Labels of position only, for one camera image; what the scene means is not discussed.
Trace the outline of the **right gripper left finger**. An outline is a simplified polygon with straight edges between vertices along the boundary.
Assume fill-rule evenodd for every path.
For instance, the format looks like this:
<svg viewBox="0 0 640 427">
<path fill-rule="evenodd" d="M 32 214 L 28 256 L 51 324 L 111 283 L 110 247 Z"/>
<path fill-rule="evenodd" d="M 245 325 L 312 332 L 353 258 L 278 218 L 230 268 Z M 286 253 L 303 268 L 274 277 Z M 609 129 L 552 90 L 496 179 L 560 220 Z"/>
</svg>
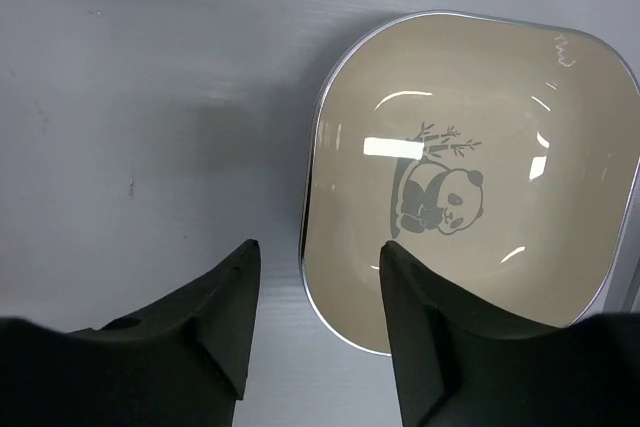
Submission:
<svg viewBox="0 0 640 427">
<path fill-rule="evenodd" d="M 229 426 L 245 393 L 261 276 L 247 240 L 100 329 L 1 321 L 5 426 Z"/>
</svg>

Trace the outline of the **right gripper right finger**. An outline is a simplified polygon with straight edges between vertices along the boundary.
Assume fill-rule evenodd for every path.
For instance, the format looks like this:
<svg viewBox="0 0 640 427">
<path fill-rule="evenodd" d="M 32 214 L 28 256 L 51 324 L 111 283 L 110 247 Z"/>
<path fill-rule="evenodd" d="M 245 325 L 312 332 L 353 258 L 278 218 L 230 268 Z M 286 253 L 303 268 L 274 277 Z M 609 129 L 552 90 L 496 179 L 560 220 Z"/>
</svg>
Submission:
<svg viewBox="0 0 640 427">
<path fill-rule="evenodd" d="M 635 426 L 639 318 L 534 322 L 430 270 L 396 242 L 379 275 L 406 426 Z"/>
</svg>

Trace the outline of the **cream square panda bowl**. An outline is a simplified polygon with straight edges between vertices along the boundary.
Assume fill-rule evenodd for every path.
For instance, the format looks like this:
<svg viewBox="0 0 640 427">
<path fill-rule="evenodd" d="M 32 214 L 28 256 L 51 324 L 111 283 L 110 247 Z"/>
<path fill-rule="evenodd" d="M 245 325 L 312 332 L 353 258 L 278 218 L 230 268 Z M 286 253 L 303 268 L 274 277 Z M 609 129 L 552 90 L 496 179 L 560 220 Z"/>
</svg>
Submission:
<svg viewBox="0 0 640 427">
<path fill-rule="evenodd" d="M 565 327 L 615 269 L 639 183 L 639 82 L 585 32 L 452 11 L 359 39 L 318 96 L 300 235 L 323 325 L 390 351 L 379 252 Z"/>
</svg>

